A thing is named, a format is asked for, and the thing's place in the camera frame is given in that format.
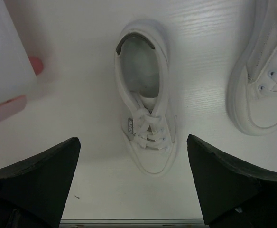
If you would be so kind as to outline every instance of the shoe label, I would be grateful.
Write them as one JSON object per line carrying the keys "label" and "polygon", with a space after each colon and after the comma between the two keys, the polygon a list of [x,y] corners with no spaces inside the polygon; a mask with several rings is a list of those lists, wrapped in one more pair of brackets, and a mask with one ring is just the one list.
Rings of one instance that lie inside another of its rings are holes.
{"label": "shoe label", "polygon": [[128,119],[128,132],[130,133],[130,134],[134,134],[134,132],[133,132],[133,120],[132,119]]}

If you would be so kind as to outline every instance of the white table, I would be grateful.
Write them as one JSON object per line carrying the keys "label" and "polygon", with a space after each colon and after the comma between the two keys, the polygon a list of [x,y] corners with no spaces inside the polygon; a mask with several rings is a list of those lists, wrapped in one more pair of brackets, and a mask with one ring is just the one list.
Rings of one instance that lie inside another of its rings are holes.
{"label": "white table", "polygon": [[[0,168],[79,137],[82,149],[63,219],[202,219],[186,151],[189,134],[277,171],[277,131],[246,136],[225,109],[231,70],[251,33],[254,1],[6,4],[26,51],[44,60],[45,71],[26,109],[0,123]],[[166,25],[174,46],[171,100],[180,145],[171,171],[157,179],[143,175],[126,150],[114,81],[118,35],[139,18]]]}

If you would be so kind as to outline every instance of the gray strip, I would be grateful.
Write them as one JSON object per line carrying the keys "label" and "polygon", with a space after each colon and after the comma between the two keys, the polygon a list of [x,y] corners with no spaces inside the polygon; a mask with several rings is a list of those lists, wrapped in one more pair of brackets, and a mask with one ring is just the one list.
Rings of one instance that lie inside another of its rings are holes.
{"label": "gray strip", "polygon": [[60,227],[70,227],[68,225],[91,225],[91,224],[107,224],[107,225],[150,225],[150,224],[186,224],[186,225],[203,225],[204,221],[202,219],[101,219],[101,220],[92,220],[92,219],[62,219]]}
{"label": "gray strip", "polygon": [[151,49],[155,49],[154,45],[151,43],[150,40],[148,40],[145,36],[143,36],[142,34],[138,33],[138,32],[132,32],[129,33],[127,35],[125,35],[119,42],[119,44],[116,47],[116,53],[118,53],[118,55],[121,53],[121,46],[123,46],[123,44],[125,43],[125,41],[129,38],[139,38],[141,40],[143,40],[144,42],[146,42],[146,44],[149,45],[149,47]]}

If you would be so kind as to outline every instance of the sneaker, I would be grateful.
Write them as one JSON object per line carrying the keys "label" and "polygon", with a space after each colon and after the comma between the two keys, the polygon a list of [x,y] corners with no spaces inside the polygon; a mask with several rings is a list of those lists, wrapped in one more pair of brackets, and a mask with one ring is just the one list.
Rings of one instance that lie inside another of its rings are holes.
{"label": "sneaker", "polygon": [[122,31],[115,52],[124,140],[137,167],[153,177],[165,174],[176,154],[168,51],[163,28],[152,20],[138,20]]}
{"label": "sneaker", "polygon": [[227,109],[249,135],[277,130],[277,0],[257,0],[250,41],[235,65]]}

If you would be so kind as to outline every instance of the shoe tongue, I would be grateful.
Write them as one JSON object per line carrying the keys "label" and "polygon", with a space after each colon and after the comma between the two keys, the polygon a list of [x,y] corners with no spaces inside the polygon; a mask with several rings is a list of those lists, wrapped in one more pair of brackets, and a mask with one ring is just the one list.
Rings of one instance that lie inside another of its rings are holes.
{"label": "shoe tongue", "polygon": [[142,94],[138,94],[138,95],[145,108],[152,110],[154,106],[156,106],[157,97],[145,97]]}

